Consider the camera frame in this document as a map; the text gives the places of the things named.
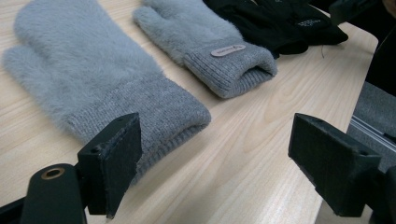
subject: white label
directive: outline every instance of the white label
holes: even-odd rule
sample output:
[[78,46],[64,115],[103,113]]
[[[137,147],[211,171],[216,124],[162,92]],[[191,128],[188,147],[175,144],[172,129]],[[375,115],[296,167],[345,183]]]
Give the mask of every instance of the white label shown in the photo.
[[233,52],[236,52],[238,50],[245,49],[245,48],[246,48],[245,45],[232,45],[232,46],[225,47],[225,48],[222,48],[222,49],[215,49],[212,52],[210,52],[210,54],[215,56],[215,57],[222,57],[222,56],[225,56],[227,54],[230,54],[230,53],[233,53]]

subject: mitten cuff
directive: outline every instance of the mitten cuff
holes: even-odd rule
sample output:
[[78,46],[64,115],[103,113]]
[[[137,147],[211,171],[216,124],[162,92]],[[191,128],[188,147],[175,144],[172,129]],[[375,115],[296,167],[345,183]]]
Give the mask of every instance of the mitten cuff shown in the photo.
[[242,95],[277,72],[269,50],[237,38],[190,49],[184,64],[222,98]]
[[143,150],[135,180],[170,151],[200,132],[211,120],[200,102],[164,77],[146,83],[125,83],[109,92],[100,102],[68,116],[65,126],[87,143],[111,120],[134,112],[139,113]]

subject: gray fuzzy mitten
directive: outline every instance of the gray fuzzy mitten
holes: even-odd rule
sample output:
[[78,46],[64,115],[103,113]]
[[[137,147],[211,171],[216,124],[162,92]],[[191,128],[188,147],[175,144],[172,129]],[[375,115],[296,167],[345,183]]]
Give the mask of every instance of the gray fuzzy mitten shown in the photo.
[[22,45],[4,67],[55,123],[86,144],[111,120],[138,112],[139,178],[210,122],[207,109],[163,75],[95,0],[35,0],[15,21]]
[[277,72],[270,51],[242,39],[202,0],[143,0],[135,22],[222,98],[241,95]]

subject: ribbed knit cuff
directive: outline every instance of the ribbed knit cuff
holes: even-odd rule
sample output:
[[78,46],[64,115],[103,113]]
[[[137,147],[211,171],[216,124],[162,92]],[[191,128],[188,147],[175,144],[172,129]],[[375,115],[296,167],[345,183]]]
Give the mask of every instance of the ribbed knit cuff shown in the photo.
[[143,150],[134,180],[211,120],[200,102],[164,77],[145,83],[125,83],[102,101],[69,116],[65,126],[83,143],[88,143],[111,120],[133,112],[139,113]]
[[269,50],[236,38],[191,49],[184,64],[222,98],[244,94],[277,72]]

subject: light wood tabletop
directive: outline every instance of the light wood tabletop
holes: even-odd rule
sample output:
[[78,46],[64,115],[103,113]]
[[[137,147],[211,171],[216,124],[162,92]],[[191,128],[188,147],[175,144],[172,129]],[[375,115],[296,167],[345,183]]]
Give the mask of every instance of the light wood tabletop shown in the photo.
[[[0,1],[0,54],[18,44],[12,25],[27,2]],[[344,132],[376,39],[344,23],[347,42],[281,56],[274,79],[221,100],[132,22],[140,1],[99,2],[167,77],[209,109],[212,122],[131,186],[114,219],[87,214],[89,223],[314,223],[321,198],[288,157],[294,113],[324,119]],[[31,175],[41,168],[76,164],[82,147],[55,128],[0,66],[0,206],[25,196]]]

